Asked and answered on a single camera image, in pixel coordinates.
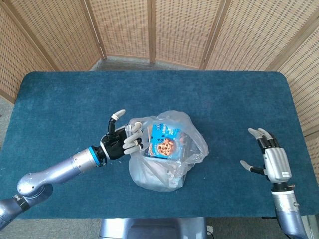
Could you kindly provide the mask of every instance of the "blue ring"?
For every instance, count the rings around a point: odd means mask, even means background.
[[[99,162],[98,158],[96,157],[96,155],[95,155],[95,153],[94,153],[92,147],[89,147],[89,151],[90,151],[92,157],[94,158],[94,161],[95,161],[96,165],[99,166],[99,165],[100,165],[100,162]]]

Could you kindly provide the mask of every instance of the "cookie package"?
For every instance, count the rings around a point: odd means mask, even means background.
[[[208,155],[202,135],[184,112],[166,111],[157,117],[132,119],[142,123],[143,149],[131,154],[133,181],[146,189],[171,192],[181,188],[187,172]]]

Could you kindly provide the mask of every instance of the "blue table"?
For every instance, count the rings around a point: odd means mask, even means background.
[[[110,115],[131,118],[186,112],[209,155],[184,187],[159,193],[130,178],[129,157],[64,185],[21,218],[163,218],[273,216],[272,185],[239,160],[262,166],[247,128],[274,133],[285,148],[302,215],[319,212],[319,189],[286,78],[278,72],[32,72],[23,80],[0,154],[1,198],[29,172],[44,170],[105,134]]]

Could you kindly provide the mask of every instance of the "robotic arm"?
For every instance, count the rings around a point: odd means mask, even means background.
[[[65,183],[95,167],[106,165],[108,159],[118,159],[141,150],[143,133],[140,122],[133,127],[125,125],[115,130],[115,122],[124,114],[125,110],[121,110],[112,115],[100,146],[91,146],[44,171],[24,175],[17,185],[18,194],[0,200],[0,231],[19,214],[48,199],[53,191],[52,184]]]
[[[285,150],[279,146],[275,136],[264,129],[249,128],[248,131],[257,139],[265,165],[264,168],[257,168],[243,160],[240,161],[241,165],[250,172],[265,175],[273,183],[271,193],[283,232],[297,239],[308,239],[293,187],[288,186],[292,174]]]

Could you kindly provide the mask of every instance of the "silver robotic hand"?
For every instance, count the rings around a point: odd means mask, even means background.
[[[299,203],[296,201],[292,186],[287,182],[292,177],[288,158],[273,134],[262,128],[249,128],[248,131],[257,139],[264,156],[264,168],[250,166],[241,160],[241,165],[250,172],[265,175],[273,183],[271,192],[275,201],[278,223],[286,235],[296,239],[307,239],[302,222]]]
[[[91,146],[44,171],[24,175],[18,182],[18,193],[10,199],[0,200],[0,231],[19,214],[48,199],[53,191],[52,184],[65,183],[95,167],[106,165],[108,159],[118,159],[142,149],[140,136],[143,133],[139,130],[142,124],[135,127],[125,125],[115,130],[115,122],[124,114],[125,110],[121,110],[111,116],[108,132],[101,139],[100,146]]]

